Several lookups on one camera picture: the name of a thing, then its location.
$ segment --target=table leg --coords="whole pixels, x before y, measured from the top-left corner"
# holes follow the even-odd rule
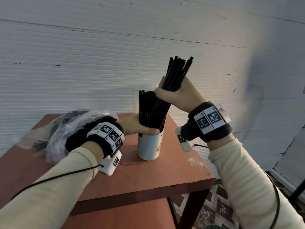
[[[190,193],[177,229],[192,229],[209,191],[208,189]]]

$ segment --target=clear plastic bag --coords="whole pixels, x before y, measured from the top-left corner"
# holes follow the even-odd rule
[[[36,155],[45,155],[47,162],[60,162],[69,153],[66,141],[71,135],[91,123],[105,116],[118,119],[117,114],[110,110],[79,109],[68,112],[48,125],[29,131],[21,138],[17,145],[25,149],[34,149]]]

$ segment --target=patterned floor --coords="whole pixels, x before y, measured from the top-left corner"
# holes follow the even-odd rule
[[[291,192],[289,192],[274,177],[271,176],[271,178],[285,197],[289,197],[291,195]],[[182,215],[188,197],[188,194],[183,194],[171,198],[176,213],[179,216]],[[305,204],[303,204],[300,200],[297,200],[293,206],[305,220]],[[192,229],[201,229],[202,227],[210,224],[221,226],[224,229],[242,229],[231,206],[227,192],[220,180],[216,180],[215,185],[212,186]]]

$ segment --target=beige sleeve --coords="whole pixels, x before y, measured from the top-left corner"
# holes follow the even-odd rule
[[[268,229],[275,216],[277,202],[273,185],[237,139],[212,151],[209,160],[217,171],[244,229]],[[274,229],[305,228],[302,217],[284,195]]]
[[[89,150],[77,148],[37,181],[96,165]],[[70,174],[25,190],[0,210],[0,228],[60,229],[97,171]]]

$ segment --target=black wrist strap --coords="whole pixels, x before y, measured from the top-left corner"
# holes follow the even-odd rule
[[[188,122],[181,127],[181,135],[188,141],[191,141],[197,137],[200,137],[204,142],[209,142],[211,140],[219,140],[229,135],[232,131],[232,127],[229,123],[224,124],[221,127],[214,129],[211,132],[203,134],[200,127],[196,123],[194,116],[203,110],[214,106],[211,102],[205,102],[196,107],[193,111],[189,113]]]
[[[123,131],[121,125],[115,121],[108,121],[109,123],[113,124],[114,126],[116,126],[120,131]],[[103,154],[104,154],[104,158],[107,156],[111,156],[113,157],[114,154],[118,151],[119,148],[117,148],[117,150],[113,153],[112,149],[111,149],[111,145],[102,137],[94,134],[94,135],[89,135],[86,138],[86,141],[93,141],[95,143],[97,143],[99,146],[101,146],[101,149],[103,150]]]

